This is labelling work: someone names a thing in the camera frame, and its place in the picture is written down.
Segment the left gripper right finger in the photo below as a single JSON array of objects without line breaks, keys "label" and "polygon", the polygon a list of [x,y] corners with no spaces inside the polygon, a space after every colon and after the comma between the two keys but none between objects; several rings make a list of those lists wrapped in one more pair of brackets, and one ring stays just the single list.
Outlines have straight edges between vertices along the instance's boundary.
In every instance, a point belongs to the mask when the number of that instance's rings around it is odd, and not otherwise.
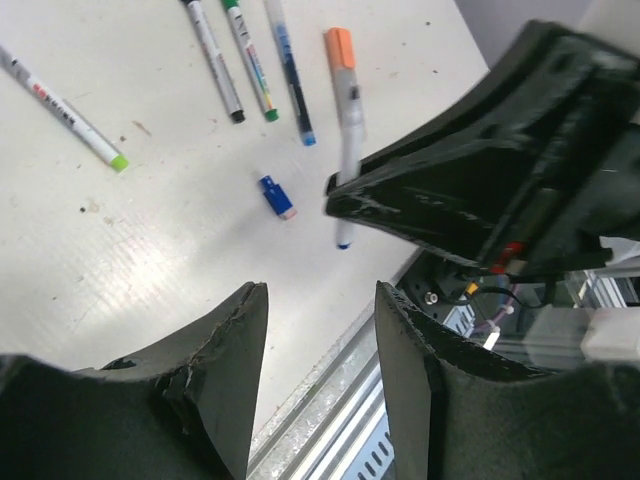
[{"label": "left gripper right finger", "polygon": [[374,317],[398,478],[638,477],[637,367],[527,367],[439,324],[386,282]]}]

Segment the orange tip clear marker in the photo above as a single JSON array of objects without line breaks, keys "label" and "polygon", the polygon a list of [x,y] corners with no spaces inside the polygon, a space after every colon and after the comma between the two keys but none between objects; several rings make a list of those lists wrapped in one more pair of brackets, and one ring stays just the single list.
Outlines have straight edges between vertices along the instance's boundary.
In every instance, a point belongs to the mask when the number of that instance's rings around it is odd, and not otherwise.
[{"label": "orange tip clear marker", "polygon": [[351,33],[346,28],[331,27],[324,33],[324,39],[340,125],[343,128],[364,127]]}]

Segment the white pen clear cap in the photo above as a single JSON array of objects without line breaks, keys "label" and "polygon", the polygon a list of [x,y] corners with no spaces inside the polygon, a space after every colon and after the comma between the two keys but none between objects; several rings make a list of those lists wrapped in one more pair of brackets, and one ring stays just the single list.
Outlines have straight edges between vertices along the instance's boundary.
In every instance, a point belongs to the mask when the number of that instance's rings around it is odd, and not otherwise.
[{"label": "white pen clear cap", "polygon": [[116,172],[129,166],[125,156],[106,137],[4,46],[1,46],[1,67],[106,165]]}]

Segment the blue white pen cap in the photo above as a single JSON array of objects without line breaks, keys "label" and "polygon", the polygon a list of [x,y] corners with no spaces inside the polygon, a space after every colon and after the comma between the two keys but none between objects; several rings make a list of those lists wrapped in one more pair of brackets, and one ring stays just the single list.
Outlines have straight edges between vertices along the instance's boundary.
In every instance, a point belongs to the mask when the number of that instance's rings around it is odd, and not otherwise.
[{"label": "blue white pen cap", "polygon": [[279,218],[289,220],[296,215],[297,211],[287,194],[269,175],[263,176],[259,184],[264,198]]}]

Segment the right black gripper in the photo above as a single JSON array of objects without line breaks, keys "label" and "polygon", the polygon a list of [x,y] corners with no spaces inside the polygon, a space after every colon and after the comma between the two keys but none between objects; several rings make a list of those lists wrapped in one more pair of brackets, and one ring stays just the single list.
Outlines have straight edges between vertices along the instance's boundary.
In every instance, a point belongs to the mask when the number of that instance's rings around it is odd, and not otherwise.
[{"label": "right black gripper", "polygon": [[325,211],[479,272],[603,267],[639,237],[639,58],[531,21],[463,98],[331,177]]}]

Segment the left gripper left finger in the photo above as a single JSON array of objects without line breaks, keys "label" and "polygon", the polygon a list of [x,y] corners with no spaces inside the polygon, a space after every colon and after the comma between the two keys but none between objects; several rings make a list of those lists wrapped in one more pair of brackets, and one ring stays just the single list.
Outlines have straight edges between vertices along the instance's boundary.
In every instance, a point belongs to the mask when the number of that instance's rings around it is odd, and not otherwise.
[{"label": "left gripper left finger", "polygon": [[5,479],[243,479],[268,289],[242,285],[191,324],[100,369],[1,358]]}]

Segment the white marker green end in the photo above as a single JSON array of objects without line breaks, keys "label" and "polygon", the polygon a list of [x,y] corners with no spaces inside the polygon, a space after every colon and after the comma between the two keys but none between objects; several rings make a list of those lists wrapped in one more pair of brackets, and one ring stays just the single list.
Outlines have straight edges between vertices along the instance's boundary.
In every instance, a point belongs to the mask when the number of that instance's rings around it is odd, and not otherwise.
[{"label": "white marker green end", "polygon": [[226,112],[233,123],[245,120],[244,109],[228,71],[220,46],[208,22],[202,3],[197,0],[183,1],[209,68],[219,89]]}]

